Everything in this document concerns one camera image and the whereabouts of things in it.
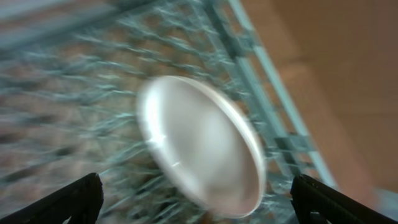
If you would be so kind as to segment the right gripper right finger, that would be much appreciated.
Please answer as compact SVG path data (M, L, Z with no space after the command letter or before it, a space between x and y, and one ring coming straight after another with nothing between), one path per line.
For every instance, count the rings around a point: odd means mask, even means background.
M308 175L293 179L290 194L299 224L397 224Z

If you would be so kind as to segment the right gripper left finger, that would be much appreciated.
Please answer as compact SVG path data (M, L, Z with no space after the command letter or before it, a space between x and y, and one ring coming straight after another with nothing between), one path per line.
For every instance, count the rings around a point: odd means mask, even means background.
M1 219L1 224L95 224L104 202L102 182L90 173Z

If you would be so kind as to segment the large pink plate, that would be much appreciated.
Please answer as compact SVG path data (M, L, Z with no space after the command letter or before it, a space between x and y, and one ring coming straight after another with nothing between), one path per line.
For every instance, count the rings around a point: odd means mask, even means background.
M243 112L205 82L163 76L137 97L139 128L156 164L187 198L223 217L261 203L266 158Z

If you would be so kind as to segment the grey dishwasher rack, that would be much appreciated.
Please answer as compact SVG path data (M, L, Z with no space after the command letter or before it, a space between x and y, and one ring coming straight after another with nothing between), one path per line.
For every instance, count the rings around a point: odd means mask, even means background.
M98 176L98 223L290 223L336 182L241 1L1 15L1 222Z

